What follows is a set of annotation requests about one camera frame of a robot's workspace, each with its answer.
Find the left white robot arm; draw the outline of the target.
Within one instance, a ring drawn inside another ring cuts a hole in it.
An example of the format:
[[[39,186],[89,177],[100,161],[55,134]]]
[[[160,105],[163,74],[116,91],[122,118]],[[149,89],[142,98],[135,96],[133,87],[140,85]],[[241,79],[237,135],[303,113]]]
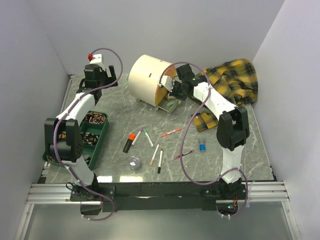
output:
[[[70,105],[58,116],[44,122],[45,152],[73,176],[74,183],[83,187],[82,195],[88,201],[96,200],[100,188],[94,185],[97,177],[83,157],[84,143],[80,124],[87,113],[98,103],[102,89],[118,85],[115,68],[107,70],[97,63],[84,67],[84,78]]]

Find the round drawer organizer box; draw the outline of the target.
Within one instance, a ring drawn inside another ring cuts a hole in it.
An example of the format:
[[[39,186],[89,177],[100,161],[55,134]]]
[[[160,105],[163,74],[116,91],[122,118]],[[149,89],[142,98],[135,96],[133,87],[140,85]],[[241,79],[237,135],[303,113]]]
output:
[[[173,112],[178,102],[167,107],[169,101],[177,101],[169,96],[169,91],[164,87],[158,87],[158,81],[162,76],[170,76],[172,79],[177,76],[176,67],[170,62],[142,55],[132,66],[128,76],[128,89],[130,94],[149,105],[166,111]]]

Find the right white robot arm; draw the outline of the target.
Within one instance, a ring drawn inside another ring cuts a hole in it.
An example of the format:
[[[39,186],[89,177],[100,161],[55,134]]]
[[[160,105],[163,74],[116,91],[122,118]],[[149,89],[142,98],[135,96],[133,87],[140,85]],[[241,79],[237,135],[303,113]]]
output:
[[[245,107],[239,107],[218,93],[209,81],[206,73],[195,76],[190,62],[179,62],[176,73],[181,80],[173,83],[172,94],[179,100],[193,97],[202,107],[207,107],[218,120],[216,138],[222,147],[222,170],[220,178],[225,182],[219,187],[220,196],[231,199],[236,193],[234,185],[242,174],[240,172],[244,145],[250,136],[248,112]]]

